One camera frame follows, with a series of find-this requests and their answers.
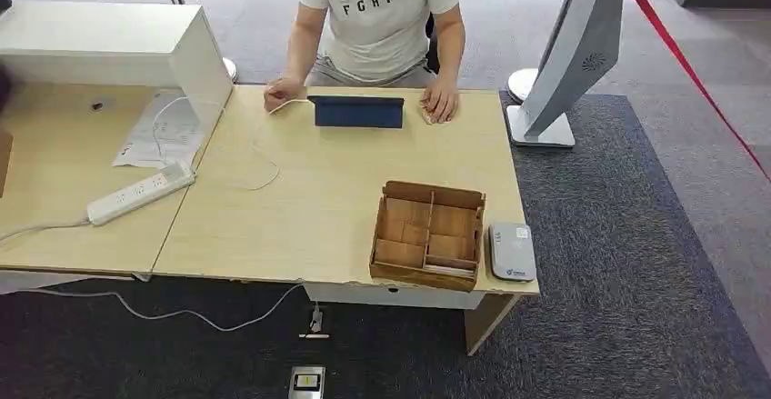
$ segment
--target sheet of paper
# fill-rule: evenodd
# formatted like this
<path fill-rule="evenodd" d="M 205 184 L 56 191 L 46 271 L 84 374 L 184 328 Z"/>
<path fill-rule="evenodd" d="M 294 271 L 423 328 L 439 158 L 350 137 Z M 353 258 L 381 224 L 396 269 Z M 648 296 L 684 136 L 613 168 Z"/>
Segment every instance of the sheet of paper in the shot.
<path fill-rule="evenodd" d="M 118 150 L 113 166 L 133 165 L 157 167 L 181 161 L 191 165 L 195 152 L 204 141 L 198 130 L 199 122 L 190 102 L 174 102 L 155 121 L 158 113 L 176 98 L 179 92 L 158 92 L 132 128 L 123 147 Z"/>

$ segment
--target gray pants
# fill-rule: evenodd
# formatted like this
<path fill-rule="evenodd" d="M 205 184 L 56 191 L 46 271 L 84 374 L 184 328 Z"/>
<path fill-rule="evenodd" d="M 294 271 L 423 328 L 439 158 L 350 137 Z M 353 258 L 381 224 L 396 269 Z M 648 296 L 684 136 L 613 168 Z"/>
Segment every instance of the gray pants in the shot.
<path fill-rule="evenodd" d="M 335 67 L 328 56 L 315 60 L 311 73 L 305 80 L 307 86 L 327 87 L 401 87 L 401 88 L 426 88 L 434 81 L 436 75 L 428 70 L 427 61 L 413 65 L 402 74 L 383 81 L 366 83 L 352 78 Z"/>

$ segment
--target dark carpet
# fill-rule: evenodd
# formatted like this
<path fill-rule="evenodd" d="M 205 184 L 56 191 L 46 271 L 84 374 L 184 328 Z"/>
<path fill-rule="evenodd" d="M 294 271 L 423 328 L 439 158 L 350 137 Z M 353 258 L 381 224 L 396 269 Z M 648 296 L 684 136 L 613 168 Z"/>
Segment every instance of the dark carpet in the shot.
<path fill-rule="evenodd" d="M 621 96 L 570 113 L 572 151 L 515 149 L 542 295 L 480 353 L 458 311 L 332 305 L 333 338 L 303 342 L 302 291 L 260 324 L 218 333 L 147 322 L 114 299 L 0 297 L 2 398 L 278 398 L 292 365 L 322 364 L 334 398 L 767 398 L 771 382 Z M 220 324 L 260 315 L 282 284 L 86 281 L 140 311 L 182 307 Z"/>

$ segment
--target drawer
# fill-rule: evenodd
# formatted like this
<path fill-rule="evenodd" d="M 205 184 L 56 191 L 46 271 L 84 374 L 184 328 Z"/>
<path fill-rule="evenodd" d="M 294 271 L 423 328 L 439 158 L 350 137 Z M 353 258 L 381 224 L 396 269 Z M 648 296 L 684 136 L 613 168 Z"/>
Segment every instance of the drawer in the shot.
<path fill-rule="evenodd" d="M 482 292 L 457 292 L 425 287 L 381 285 L 303 284 L 308 298 L 317 302 L 421 306 L 473 310 L 485 295 Z"/>

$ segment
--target light wood desk surface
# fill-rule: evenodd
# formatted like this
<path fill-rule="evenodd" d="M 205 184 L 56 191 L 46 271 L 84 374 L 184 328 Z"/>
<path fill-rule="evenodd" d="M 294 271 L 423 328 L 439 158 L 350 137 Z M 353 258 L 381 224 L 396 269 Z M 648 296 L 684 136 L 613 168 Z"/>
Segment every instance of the light wood desk surface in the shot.
<path fill-rule="evenodd" d="M 404 97 L 404 128 L 319 128 L 308 103 L 268 117 L 263 87 L 237 86 L 154 274 L 393 285 L 373 281 L 368 268 L 378 200 L 388 180 L 478 190 L 486 193 L 486 226 L 524 222 L 496 92 L 463 92 L 461 112 L 445 125 L 424 123 L 417 111 L 420 90 L 309 93 Z M 273 173 L 268 158 L 280 175 L 248 191 Z M 537 281 L 498 280 L 485 262 L 477 291 L 538 293 Z"/>
<path fill-rule="evenodd" d="M 85 217 L 89 202 L 155 173 L 111 166 L 154 91 L 137 86 L 28 85 L 15 95 L 0 115 L 0 124 L 14 136 L 0 198 L 0 234 Z M 108 103 L 94 112 L 91 104 L 97 99 Z M 0 267 L 146 274 L 183 197 L 183 191 L 177 192 L 98 228 L 13 237 L 0 242 Z"/>

